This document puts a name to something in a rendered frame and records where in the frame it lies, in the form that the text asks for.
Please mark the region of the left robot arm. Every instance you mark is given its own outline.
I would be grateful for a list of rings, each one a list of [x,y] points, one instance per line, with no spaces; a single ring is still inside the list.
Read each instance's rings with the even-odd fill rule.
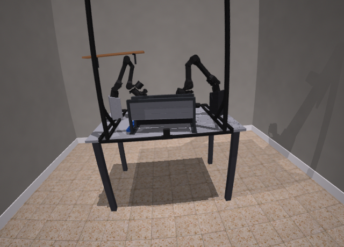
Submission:
[[[126,88],[128,90],[130,90],[131,88],[135,87],[134,89],[132,89],[130,91],[130,93],[133,93],[134,95],[136,95],[136,93],[139,91],[137,89],[141,89],[144,85],[141,83],[141,82],[137,82],[134,85],[132,85],[132,77],[133,77],[133,71],[134,71],[134,65],[133,63],[130,61],[130,57],[129,56],[124,56],[124,59],[123,59],[123,65],[122,65],[122,68],[121,68],[121,71],[120,71],[120,74],[119,74],[119,77],[114,85],[114,87],[111,88],[111,94],[110,94],[110,97],[115,97],[117,98],[118,97],[118,89],[120,89],[122,83],[121,83],[121,80],[123,78],[123,74],[125,72],[125,69],[126,69],[126,66],[127,65],[130,65],[130,73],[129,73],[129,77],[128,77],[128,81],[127,81],[127,84],[126,84]],[[137,88],[137,89],[136,89]],[[143,91],[141,92],[140,91],[140,94],[141,96],[143,96],[145,93],[147,93],[148,91],[146,89],[143,89]]]

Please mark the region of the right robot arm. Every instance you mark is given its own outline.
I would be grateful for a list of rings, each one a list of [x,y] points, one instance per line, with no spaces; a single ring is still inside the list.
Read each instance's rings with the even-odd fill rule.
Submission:
[[[193,88],[193,81],[191,79],[191,65],[196,65],[200,71],[206,76],[207,82],[212,86],[212,91],[217,92],[220,91],[219,84],[220,81],[214,76],[209,73],[209,71],[203,66],[203,64],[200,61],[200,58],[198,55],[193,55],[190,57],[190,60],[185,64],[185,83],[184,83],[184,89],[177,88],[176,94],[185,94],[185,93],[193,93],[193,91],[190,89]],[[214,85],[213,85],[214,84]],[[187,90],[187,91],[186,91]]]

